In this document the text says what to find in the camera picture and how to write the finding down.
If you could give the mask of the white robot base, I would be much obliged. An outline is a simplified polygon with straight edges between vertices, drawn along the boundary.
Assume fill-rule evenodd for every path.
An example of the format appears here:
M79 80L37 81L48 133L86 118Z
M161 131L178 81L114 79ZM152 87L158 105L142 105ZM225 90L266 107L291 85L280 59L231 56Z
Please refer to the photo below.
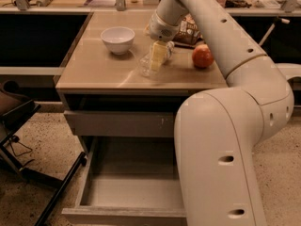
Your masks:
M301 78L301 65L295 63L278 63L279 74L277 81L290 81L294 78Z

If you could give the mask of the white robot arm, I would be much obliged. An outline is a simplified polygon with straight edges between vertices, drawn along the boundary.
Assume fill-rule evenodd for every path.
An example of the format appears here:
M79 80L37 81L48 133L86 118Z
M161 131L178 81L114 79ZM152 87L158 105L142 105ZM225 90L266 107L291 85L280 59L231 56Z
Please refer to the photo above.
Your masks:
M286 76L215 0L161 0L150 18L154 40L172 40L191 15L226 80L180 106L174 143L187 226L267 226L253 147L293 113Z

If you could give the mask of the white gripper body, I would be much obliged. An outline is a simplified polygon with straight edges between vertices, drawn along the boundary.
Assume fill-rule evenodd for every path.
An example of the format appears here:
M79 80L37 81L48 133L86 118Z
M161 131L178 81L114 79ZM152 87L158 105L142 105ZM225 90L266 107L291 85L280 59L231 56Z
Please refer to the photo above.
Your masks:
M154 12L149 21L149 33L153 40L169 42L178 33L179 27L164 22L156 12Z

